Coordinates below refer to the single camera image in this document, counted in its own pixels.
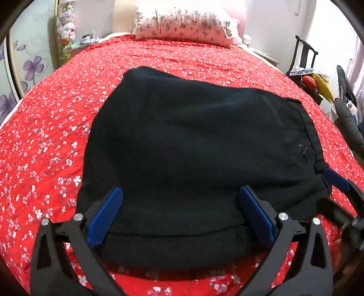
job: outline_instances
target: black garment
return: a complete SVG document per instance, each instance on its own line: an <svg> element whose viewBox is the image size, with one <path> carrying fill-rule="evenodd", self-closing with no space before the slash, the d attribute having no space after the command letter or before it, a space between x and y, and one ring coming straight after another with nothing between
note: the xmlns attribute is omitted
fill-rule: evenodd
<svg viewBox="0 0 364 296"><path fill-rule="evenodd" d="M334 105L337 114L337 119L335 120L334 124L343 135L343 138L348 144L349 148L363 159L364 137L356 120L342 100L335 99Z"/></svg>
<svg viewBox="0 0 364 296"><path fill-rule="evenodd" d="M76 210L120 186L124 203L98 250L102 259L151 269L210 266L251 250L241 186L308 219L331 193L326 168L299 101L140 67L124 74L92 123Z"/></svg>

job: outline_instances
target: metal screw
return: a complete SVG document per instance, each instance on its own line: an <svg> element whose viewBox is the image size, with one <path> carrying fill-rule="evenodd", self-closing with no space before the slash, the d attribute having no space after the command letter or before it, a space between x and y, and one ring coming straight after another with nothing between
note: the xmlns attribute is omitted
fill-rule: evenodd
<svg viewBox="0 0 364 296"><path fill-rule="evenodd" d="M47 219L47 218L43 219L43 220L42 220L42 222L41 222L41 224L42 224L43 226L48 225L48 224L49 224L49 219Z"/></svg>
<svg viewBox="0 0 364 296"><path fill-rule="evenodd" d="M321 220L319 218L313 218L312 219L312 222L315 224L315 225L320 225L321 224Z"/></svg>
<svg viewBox="0 0 364 296"><path fill-rule="evenodd" d="M279 213L278 217L282 220L282 221L286 221L288 220L288 215L286 213Z"/></svg>
<svg viewBox="0 0 364 296"><path fill-rule="evenodd" d="M83 215L81 213L75 214L73 216L73 220L75 220L75 221L81 221L82 218L83 218Z"/></svg>

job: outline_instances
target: red object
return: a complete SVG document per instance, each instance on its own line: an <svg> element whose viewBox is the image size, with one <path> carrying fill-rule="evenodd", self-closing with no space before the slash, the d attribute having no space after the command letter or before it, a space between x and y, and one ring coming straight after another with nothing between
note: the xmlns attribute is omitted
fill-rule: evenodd
<svg viewBox="0 0 364 296"><path fill-rule="evenodd" d="M27 291L40 220L50 217L61 222L74 215L93 118L123 73L138 66L222 86L255 87L300 100L315 124L327 163L364 190L363 170L337 128L309 95L258 58L236 46L226 49L190 42L135 41L130 35L112 38L91 45L33 87L0 130L0 253ZM356 216L336 188L331 197ZM337 244L333 242L340 233L322 220L335 255ZM90 287L72 249L67 248L78 279ZM294 251L293 244L273 286L284 279ZM142 271L112 264L107 268L128 296L230 296L263 256L261 252L234 263L181 272Z"/></svg>
<svg viewBox="0 0 364 296"><path fill-rule="evenodd" d="M317 83L311 76L308 76L308 75L303 76L302 82L311 91L315 91L317 89Z"/></svg>

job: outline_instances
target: yellow object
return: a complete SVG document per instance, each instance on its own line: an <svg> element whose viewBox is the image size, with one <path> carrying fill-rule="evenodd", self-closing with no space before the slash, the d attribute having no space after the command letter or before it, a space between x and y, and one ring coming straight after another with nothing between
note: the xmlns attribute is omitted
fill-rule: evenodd
<svg viewBox="0 0 364 296"><path fill-rule="evenodd" d="M329 102L334 103L335 98L331 91L329 83L320 74L313 73L310 76L313 78L313 80L315 80L319 94L322 95Z"/></svg>

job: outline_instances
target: stuffed toy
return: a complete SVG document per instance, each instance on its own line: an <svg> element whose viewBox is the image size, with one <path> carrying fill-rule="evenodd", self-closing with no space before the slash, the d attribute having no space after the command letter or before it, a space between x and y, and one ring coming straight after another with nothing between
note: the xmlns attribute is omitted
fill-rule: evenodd
<svg viewBox="0 0 364 296"><path fill-rule="evenodd" d="M75 21L75 15L71 10L66 10L59 15L59 19L62 24L73 23Z"/></svg>
<svg viewBox="0 0 364 296"><path fill-rule="evenodd" d="M62 43L68 44L76 38L74 9L72 5L67 5L62 10L56 19L57 33L61 36Z"/></svg>
<svg viewBox="0 0 364 296"><path fill-rule="evenodd" d="M61 35L62 40L74 40L75 35L75 25L73 23L67 23L63 27L60 27L58 33Z"/></svg>

